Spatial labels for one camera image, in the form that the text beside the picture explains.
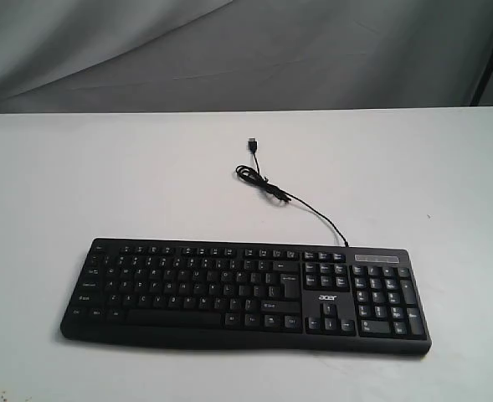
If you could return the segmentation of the black acer keyboard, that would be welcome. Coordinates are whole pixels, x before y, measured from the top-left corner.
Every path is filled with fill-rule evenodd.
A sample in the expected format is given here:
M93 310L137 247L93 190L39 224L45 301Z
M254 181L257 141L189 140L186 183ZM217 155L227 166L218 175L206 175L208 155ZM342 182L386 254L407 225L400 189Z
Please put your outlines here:
M425 355L406 250L95 239L60 324L72 340Z

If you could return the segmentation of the grey backdrop cloth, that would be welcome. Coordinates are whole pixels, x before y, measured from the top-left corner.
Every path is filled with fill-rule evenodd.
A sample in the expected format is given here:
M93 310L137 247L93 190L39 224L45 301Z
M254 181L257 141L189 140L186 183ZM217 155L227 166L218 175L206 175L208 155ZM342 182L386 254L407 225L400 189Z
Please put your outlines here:
M493 1L0 1L0 113L469 106L492 47Z

